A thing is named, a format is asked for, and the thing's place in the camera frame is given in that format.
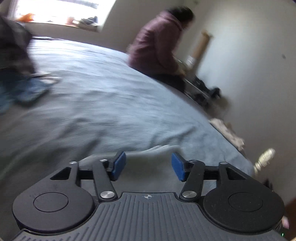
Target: white wall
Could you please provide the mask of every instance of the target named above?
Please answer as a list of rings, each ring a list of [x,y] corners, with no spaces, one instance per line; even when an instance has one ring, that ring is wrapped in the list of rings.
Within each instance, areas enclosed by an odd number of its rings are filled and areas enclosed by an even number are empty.
[[[295,23],[292,1],[221,0],[203,25],[214,38],[198,71],[228,99],[222,116],[245,139],[247,156],[276,149],[259,179],[270,178],[285,203],[296,196]]]

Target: dark hair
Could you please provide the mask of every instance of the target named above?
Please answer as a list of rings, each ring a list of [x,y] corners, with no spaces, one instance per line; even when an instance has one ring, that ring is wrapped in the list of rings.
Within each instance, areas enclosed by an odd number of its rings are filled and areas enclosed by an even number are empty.
[[[172,7],[167,11],[176,19],[178,19],[181,23],[190,22],[194,19],[193,12],[185,6]]]

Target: orange object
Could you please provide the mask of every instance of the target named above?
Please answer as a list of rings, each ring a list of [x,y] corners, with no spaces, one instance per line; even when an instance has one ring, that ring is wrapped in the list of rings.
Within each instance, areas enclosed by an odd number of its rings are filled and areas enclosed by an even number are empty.
[[[28,13],[28,14],[26,14],[26,15],[21,16],[21,17],[18,18],[16,21],[17,21],[17,22],[28,23],[28,22],[34,21],[34,19],[33,19],[33,16],[34,16],[34,15],[35,15],[35,14],[33,14],[33,13]]]

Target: cardboard tube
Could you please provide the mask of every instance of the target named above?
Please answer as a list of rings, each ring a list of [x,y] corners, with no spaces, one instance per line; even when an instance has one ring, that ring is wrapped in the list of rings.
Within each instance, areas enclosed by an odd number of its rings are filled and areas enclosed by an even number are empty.
[[[205,50],[207,49],[207,46],[210,42],[211,36],[205,31],[202,31],[202,38],[195,48],[193,54],[191,55],[192,58],[194,58],[196,61],[201,60],[203,57]]]
[[[195,72],[200,64],[202,57],[209,45],[212,36],[208,34],[206,30],[202,31],[202,37],[198,45],[196,46],[194,52],[188,57],[186,64],[189,67],[186,79],[191,81],[194,78]]]

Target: metal pivot screw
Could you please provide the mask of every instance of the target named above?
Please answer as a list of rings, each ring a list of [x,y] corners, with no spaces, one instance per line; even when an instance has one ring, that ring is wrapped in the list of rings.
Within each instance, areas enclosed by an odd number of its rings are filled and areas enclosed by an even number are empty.
[[[112,191],[104,191],[104,192],[101,192],[100,196],[102,198],[113,198],[115,196],[115,193]]]
[[[182,193],[182,196],[185,198],[194,198],[197,196],[197,194],[194,191],[185,191]]]

